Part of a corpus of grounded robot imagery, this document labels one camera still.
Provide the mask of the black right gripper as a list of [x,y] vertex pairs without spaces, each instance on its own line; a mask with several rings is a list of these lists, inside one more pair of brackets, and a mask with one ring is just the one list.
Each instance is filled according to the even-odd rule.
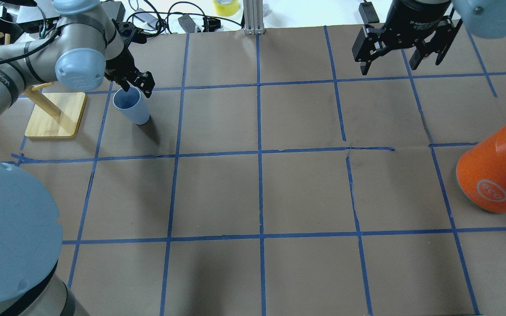
[[392,50],[416,47],[409,66],[417,70],[423,59],[437,53],[440,65],[451,48],[463,21],[454,25],[445,14],[449,0],[394,0],[381,28],[365,24],[353,44],[353,58],[366,76],[372,62]]

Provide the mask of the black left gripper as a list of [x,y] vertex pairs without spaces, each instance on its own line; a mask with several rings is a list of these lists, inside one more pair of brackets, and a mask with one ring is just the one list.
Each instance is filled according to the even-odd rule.
[[131,85],[138,88],[145,98],[152,96],[155,80],[149,71],[140,72],[135,66],[134,57],[128,48],[123,48],[121,53],[106,61],[105,78],[118,84],[124,92],[128,92]]

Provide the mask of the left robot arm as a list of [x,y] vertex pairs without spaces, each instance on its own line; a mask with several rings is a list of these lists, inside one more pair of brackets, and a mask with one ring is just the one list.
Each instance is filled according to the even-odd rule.
[[22,139],[34,88],[57,83],[85,102],[104,80],[149,97],[150,72],[140,72],[125,26],[113,22],[99,0],[53,0],[59,13],[48,38],[0,45],[0,316],[86,316],[88,312],[56,272],[62,226],[54,198],[20,160],[7,158]]

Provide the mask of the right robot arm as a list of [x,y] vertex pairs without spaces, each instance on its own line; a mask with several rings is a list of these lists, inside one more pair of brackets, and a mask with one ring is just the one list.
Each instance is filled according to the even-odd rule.
[[394,0],[381,27],[374,26],[380,20],[370,1],[359,5],[359,13],[363,26],[352,53],[363,75],[374,60],[394,50],[414,48],[412,70],[432,54],[439,65],[463,25],[480,38],[506,36],[506,0]]

